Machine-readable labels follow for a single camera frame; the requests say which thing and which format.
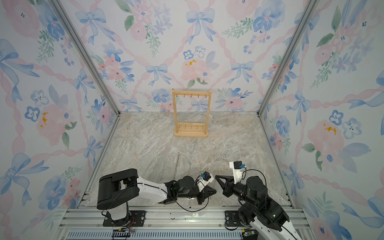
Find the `wooden jewelry display stand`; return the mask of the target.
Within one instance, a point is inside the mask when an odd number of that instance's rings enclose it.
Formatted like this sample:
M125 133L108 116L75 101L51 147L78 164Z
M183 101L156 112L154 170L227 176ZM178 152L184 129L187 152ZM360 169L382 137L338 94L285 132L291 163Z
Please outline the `wooden jewelry display stand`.
M206 138L209 135L209 120L213 92L172 90L174 110L174 136ZM187 111L178 111L178 103L190 100Z

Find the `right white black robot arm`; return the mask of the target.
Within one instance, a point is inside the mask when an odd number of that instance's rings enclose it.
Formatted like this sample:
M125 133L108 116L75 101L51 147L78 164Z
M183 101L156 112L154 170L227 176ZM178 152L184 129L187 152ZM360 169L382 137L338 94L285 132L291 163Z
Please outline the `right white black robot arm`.
M234 177L215 176L226 197L236 196L245 203L239 208L242 223L254 228L265 240L300 240L288 214L268 196L268 188L258 176L246 183L236 183Z

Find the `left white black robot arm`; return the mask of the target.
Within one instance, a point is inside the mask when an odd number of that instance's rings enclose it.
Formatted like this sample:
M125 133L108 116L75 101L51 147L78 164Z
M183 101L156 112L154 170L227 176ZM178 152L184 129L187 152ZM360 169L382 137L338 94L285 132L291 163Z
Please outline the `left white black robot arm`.
M177 181L158 184L140 177L136 169L128 169L99 179L97 209L102 211L104 227L129 228L139 218L130 213L128 201L142 198L169 205L184 198L197 200L202 205L217 193L209 186L213 180L210 173L204 172L197 179L185 176Z

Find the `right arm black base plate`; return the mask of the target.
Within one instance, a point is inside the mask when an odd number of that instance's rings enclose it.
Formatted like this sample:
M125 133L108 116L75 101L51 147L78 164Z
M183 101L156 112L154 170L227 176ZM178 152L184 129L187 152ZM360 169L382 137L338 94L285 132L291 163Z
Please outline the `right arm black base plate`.
M238 211L225 211L225 225L227 227L247 227L241 222Z

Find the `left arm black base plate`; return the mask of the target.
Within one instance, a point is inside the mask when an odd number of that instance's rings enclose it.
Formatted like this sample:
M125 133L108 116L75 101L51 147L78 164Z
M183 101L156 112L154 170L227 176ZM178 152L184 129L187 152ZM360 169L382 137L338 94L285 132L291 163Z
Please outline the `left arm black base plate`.
M143 227L146 213L146 211L128 211L123 218L114 220L110 212L106 212L103 227Z

